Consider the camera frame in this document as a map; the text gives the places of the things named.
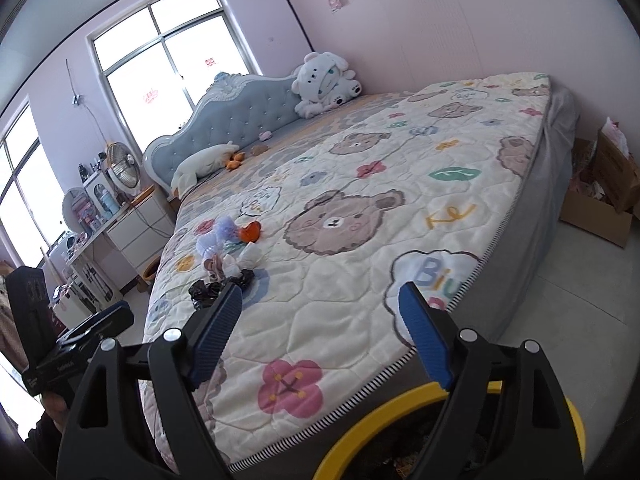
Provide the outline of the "left hand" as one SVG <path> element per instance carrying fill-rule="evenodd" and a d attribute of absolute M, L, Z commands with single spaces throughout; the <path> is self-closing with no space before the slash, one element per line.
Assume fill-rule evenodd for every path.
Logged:
<path fill-rule="evenodd" d="M 44 392 L 41 395 L 41 404 L 46 414 L 53 420 L 56 429 L 62 434 L 70 414 L 70 410 L 62 396 L 53 392 Z"/>

